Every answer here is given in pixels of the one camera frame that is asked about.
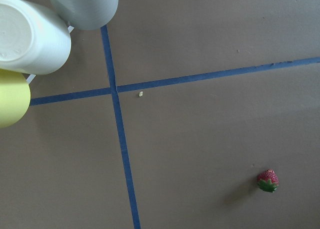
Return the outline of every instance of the toy strawberry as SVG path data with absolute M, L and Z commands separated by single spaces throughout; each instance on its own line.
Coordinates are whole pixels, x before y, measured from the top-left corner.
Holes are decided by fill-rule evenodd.
M 268 169 L 257 176 L 259 188 L 268 193 L 274 193 L 279 185 L 279 180 L 274 170 Z

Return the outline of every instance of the white strip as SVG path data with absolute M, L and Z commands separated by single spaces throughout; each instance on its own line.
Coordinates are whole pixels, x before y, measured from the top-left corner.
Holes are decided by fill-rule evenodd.
M 69 27 L 68 27 L 69 33 L 71 33 L 74 29 L 75 29 L 75 28 L 74 28 L 73 26 L 69 26 Z M 35 79 L 35 77 L 36 77 L 36 75 L 30 74 L 30 75 L 28 76 L 28 78 L 26 79 L 26 82 L 27 82 L 28 84 L 30 84 L 30 83 L 32 82 L 32 80 Z

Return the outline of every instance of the blue tape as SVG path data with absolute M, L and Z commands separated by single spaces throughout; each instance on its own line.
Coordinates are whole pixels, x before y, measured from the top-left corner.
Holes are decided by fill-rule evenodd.
M 108 76 L 109 76 L 109 83 L 110 83 L 110 87 L 111 87 L 113 109 L 114 109 L 115 121 L 116 121 L 116 126 L 117 126 L 117 130 L 118 130 L 118 137 L 119 137 L 119 142 L 120 142 L 120 147 L 121 147 L 122 162 L 123 162 L 123 167 L 124 167 L 126 186 L 127 186 L 127 190 L 128 190 L 128 194 L 129 194 L 129 201 L 130 201 L 130 207 L 131 207 L 133 226 L 134 226 L 134 229 L 141 229 L 136 194 L 135 194 L 135 188 L 134 188 L 134 182 L 133 182 L 132 172 L 131 172 L 131 167 L 130 167 L 130 160 L 129 160 L 129 154 L 128 154 L 128 147 L 127 147 L 124 122 L 123 122 L 123 118 L 122 118 L 119 95 L 118 95 L 118 91 L 117 91 L 115 69 L 114 69 L 114 63 L 112 60 L 112 53 L 111 53 L 111 47 L 110 47 L 107 26 L 101 27 L 100 30 L 101 30 L 101 35 L 102 35 L 102 43 L 103 43 L 103 48 L 104 48 L 105 62 L 106 62 L 106 67 L 107 67 L 107 71 L 108 71 Z
M 44 96 L 44 97 L 31 99 L 30 106 L 43 105 L 48 103 L 57 103 L 57 102 L 69 101 L 69 100 L 80 99 L 80 98 L 97 97 L 97 96 L 108 95 L 108 94 L 111 94 L 111 89 L 109 87 L 72 92 L 72 93 L 66 93 L 66 94 L 60 94 L 60 95 Z
M 208 79 L 214 79 L 214 78 L 229 77 L 229 76 L 241 75 L 246 73 L 256 73 L 256 72 L 275 70 L 275 69 L 281 69 L 281 68 L 315 64 L 315 63 L 320 63 L 320 57 L 265 64 L 260 66 L 249 66 L 249 67 L 243 67 L 243 68 L 237 68 L 237 69 L 215 71 L 215 72 L 209 72 L 209 73 L 203 73 L 203 74 L 188 75 L 188 76 L 181 76 L 181 77 L 175 77 L 175 78 L 169 78 L 169 79 L 121 85 L 117 87 L 117 91 L 119 93 L 123 93 L 123 92 L 130 92 L 134 90 L 163 87 L 163 86 L 174 85 L 174 84 L 196 82 L 196 81 L 202 81 L 202 80 L 208 80 Z

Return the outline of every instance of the cup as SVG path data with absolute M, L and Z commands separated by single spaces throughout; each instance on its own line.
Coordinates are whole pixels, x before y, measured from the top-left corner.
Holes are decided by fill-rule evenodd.
M 67 61 L 71 38 L 52 10 L 24 0 L 0 0 L 0 68 L 35 75 Z
M 50 0 L 57 13 L 69 26 L 95 30 L 115 15 L 119 0 Z
M 30 104 L 30 89 L 25 77 L 0 69 L 0 128 L 19 121 Z

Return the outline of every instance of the yellow-green object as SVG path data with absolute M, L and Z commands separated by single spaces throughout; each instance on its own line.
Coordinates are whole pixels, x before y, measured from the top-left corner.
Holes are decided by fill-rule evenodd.
M 19 121 L 30 104 L 30 88 L 19 72 L 0 69 L 0 128 Z

